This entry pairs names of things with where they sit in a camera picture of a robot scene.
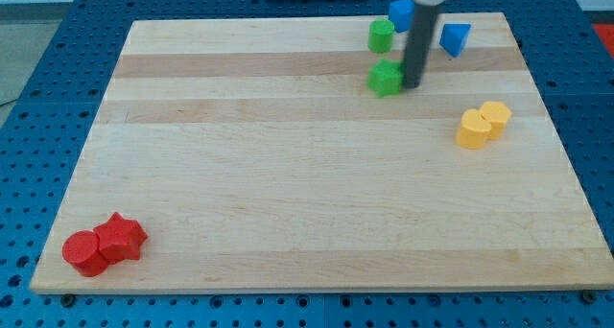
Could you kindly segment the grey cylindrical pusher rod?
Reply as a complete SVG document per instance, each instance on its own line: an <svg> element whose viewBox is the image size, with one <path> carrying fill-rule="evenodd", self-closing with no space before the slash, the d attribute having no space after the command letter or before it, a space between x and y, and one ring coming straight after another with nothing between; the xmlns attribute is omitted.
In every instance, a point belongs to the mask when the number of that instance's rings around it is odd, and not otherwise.
<svg viewBox="0 0 614 328"><path fill-rule="evenodd" d="M416 4L403 57L403 87L418 88L439 16L439 5Z"/></svg>

